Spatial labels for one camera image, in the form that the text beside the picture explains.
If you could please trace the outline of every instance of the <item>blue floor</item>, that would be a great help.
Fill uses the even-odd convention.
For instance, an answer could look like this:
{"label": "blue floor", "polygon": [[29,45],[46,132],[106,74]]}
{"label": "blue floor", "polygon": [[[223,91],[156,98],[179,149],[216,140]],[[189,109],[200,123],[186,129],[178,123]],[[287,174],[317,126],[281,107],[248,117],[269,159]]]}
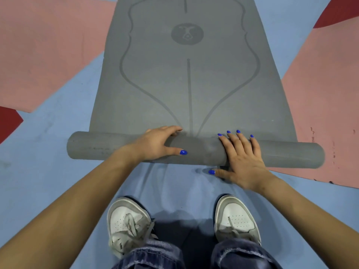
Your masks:
{"label": "blue floor", "polygon": [[[330,0],[256,0],[281,77]],[[99,161],[72,160],[66,142],[88,131],[103,54],[31,114],[0,145],[0,245]],[[212,214],[220,194],[234,194],[256,219],[263,246],[284,268],[326,268],[294,228],[261,196],[207,174],[208,166],[140,164],[119,189],[156,218],[157,234],[184,247],[196,265],[213,244]],[[359,190],[277,174],[305,197],[359,231]],[[207,248],[195,242],[206,241]],[[72,268],[110,268],[105,215]]]}

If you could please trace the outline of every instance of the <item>hand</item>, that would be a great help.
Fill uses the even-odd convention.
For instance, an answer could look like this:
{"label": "hand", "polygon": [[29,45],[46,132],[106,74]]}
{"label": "hand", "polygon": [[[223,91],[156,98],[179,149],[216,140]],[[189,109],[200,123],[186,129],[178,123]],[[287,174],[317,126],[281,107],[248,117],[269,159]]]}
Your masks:
{"label": "hand", "polygon": [[242,133],[227,135],[229,139],[222,135],[219,139],[227,152],[232,171],[217,169],[214,174],[244,189],[260,193],[265,183],[276,176],[266,169],[257,140],[251,135],[251,145]]}
{"label": "hand", "polygon": [[140,161],[155,160],[169,155],[186,155],[187,152],[181,148],[164,145],[169,136],[176,136],[176,132],[181,130],[180,126],[163,126],[147,129],[145,134],[129,144],[129,147],[131,147],[132,151],[138,153]]}

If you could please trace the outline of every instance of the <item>white sneaker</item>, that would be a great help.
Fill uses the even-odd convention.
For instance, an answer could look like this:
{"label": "white sneaker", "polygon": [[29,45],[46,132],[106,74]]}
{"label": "white sneaker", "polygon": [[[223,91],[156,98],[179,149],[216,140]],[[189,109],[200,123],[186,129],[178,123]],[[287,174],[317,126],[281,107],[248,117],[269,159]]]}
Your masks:
{"label": "white sneaker", "polygon": [[147,239],[157,239],[151,234],[154,221],[148,212],[135,201],[121,197],[110,207],[107,214],[108,245],[112,253],[122,258],[132,249],[143,246]]}
{"label": "white sneaker", "polygon": [[261,244],[257,223],[243,202],[233,195],[225,195],[218,200],[214,233],[219,242],[242,238]]}

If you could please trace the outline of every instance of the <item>forearm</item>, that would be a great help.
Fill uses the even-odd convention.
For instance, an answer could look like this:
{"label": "forearm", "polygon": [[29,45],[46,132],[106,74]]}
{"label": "forearm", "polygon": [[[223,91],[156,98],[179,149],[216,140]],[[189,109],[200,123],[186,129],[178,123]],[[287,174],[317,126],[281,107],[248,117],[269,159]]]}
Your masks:
{"label": "forearm", "polygon": [[139,162],[126,148],[116,151],[0,249],[0,268],[69,268]]}
{"label": "forearm", "polygon": [[283,180],[271,177],[269,181],[261,194],[294,226],[329,268],[359,268],[359,233]]}

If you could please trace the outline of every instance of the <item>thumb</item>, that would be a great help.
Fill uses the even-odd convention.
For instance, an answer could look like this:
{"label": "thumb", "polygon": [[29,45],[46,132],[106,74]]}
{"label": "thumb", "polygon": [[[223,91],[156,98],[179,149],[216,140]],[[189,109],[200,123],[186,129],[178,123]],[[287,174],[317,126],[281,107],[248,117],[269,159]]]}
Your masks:
{"label": "thumb", "polygon": [[233,172],[228,172],[223,169],[214,169],[214,170],[209,170],[209,174],[231,181],[231,176]]}
{"label": "thumb", "polygon": [[169,155],[187,155],[187,151],[176,147],[166,147],[166,156]]}

